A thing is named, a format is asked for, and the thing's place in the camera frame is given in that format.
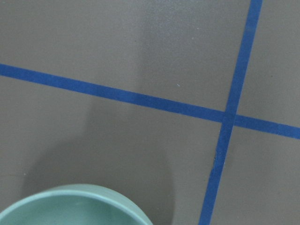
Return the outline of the green bowl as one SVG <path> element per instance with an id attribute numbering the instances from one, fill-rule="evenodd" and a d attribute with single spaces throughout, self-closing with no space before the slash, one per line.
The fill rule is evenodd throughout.
<path id="1" fill-rule="evenodd" d="M 2 225 L 151 225 L 130 199 L 106 187 L 72 184 L 23 198 L 0 214 Z"/>

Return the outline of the brown table mat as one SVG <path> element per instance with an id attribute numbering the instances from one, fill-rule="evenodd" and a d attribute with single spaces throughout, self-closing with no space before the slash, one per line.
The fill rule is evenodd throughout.
<path id="1" fill-rule="evenodd" d="M 0 68 L 111 98 L 0 78 L 0 208 L 89 183 L 156 225 L 197 225 L 249 0 L 3 0 Z M 264 0 L 213 225 L 300 222 L 300 3 Z"/>

